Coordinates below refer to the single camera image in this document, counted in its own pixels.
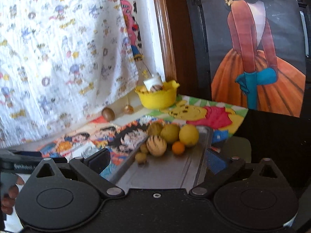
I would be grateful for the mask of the person's left hand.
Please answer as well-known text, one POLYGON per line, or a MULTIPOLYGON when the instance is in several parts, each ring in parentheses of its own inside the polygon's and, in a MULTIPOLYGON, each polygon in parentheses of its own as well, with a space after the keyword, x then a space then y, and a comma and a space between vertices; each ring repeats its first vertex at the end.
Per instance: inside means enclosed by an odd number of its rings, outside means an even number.
POLYGON ((7 215, 11 215, 13 213, 13 208, 15 205, 16 198, 19 194, 19 186, 24 185, 24 180, 19 175, 17 175, 17 180, 14 185, 12 185, 7 193, 3 196, 1 200, 1 211, 7 215))

